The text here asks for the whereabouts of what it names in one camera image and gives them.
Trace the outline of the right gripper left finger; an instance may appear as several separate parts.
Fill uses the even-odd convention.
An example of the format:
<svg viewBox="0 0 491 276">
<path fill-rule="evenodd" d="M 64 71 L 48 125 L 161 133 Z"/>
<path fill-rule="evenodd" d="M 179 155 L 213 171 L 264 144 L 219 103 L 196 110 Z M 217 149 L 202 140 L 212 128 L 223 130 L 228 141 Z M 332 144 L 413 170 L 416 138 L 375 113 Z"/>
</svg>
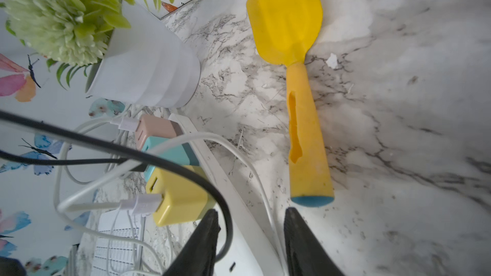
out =
<svg viewBox="0 0 491 276">
<path fill-rule="evenodd" d="M 213 275 L 219 232 L 218 213 L 209 210 L 163 275 Z"/>
</svg>

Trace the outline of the white power strip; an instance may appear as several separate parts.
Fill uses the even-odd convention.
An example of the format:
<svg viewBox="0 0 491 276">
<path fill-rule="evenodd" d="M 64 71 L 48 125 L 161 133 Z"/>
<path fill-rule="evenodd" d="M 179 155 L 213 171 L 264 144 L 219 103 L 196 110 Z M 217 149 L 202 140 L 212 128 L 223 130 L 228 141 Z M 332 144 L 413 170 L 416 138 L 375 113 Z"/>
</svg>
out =
<svg viewBox="0 0 491 276">
<path fill-rule="evenodd" d="M 214 141 L 234 154 L 242 163 L 250 163 L 226 139 L 215 135 L 194 137 L 194 150 L 210 182 L 220 191 L 231 211 L 233 240 L 224 259 L 215 264 L 215 275 L 284 275 L 285 269 L 276 248 L 271 244 L 259 223 L 253 217 L 228 175 L 220 166 L 205 141 Z"/>
</svg>

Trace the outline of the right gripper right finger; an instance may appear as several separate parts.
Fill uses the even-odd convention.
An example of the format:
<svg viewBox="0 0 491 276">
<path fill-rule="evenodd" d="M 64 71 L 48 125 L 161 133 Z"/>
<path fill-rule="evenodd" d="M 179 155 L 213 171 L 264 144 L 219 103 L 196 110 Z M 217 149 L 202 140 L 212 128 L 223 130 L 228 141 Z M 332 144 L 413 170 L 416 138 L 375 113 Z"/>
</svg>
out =
<svg viewBox="0 0 491 276">
<path fill-rule="evenodd" d="M 286 209 L 283 227 L 289 275 L 344 275 L 296 208 Z"/>
</svg>

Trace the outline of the yellow USB charger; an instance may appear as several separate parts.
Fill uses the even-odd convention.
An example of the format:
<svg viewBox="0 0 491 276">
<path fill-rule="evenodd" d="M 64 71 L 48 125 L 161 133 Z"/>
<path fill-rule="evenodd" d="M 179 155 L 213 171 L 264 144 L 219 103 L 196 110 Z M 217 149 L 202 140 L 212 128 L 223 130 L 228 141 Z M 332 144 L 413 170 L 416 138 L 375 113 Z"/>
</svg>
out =
<svg viewBox="0 0 491 276">
<path fill-rule="evenodd" d="M 197 184 L 160 168 L 150 175 L 146 192 L 162 196 L 153 213 L 158 227 L 198 221 L 216 205 L 215 199 Z"/>
</svg>

